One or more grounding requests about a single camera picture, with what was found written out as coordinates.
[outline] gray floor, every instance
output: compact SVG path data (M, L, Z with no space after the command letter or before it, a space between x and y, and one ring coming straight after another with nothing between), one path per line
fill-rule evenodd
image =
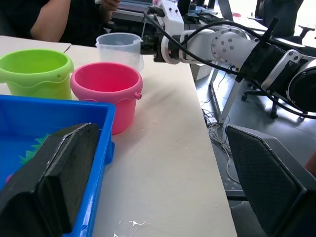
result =
M224 79L223 76L224 73L219 72L214 82L220 110L223 109L234 83L234 76L225 75ZM213 112L215 111L214 97L210 102L205 103L212 95L209 81L209 77L196 81L196 88L201 107ZM304 165L311 153L316 150L316 119L301 120L298 116L281 108L277 110L279 117L271 119L269 115L272 102L267 97L250 95L246 101L241 100L243 92L249 89L250 87L243 81L239 96L235 100L225 124L248 127L276 137L299 163ZM227 158L224 153L214 145L213 148L225 189L241 189L241 186L232 181L226 173ZM229 172L234 178L237 178L234 165L229 167Z

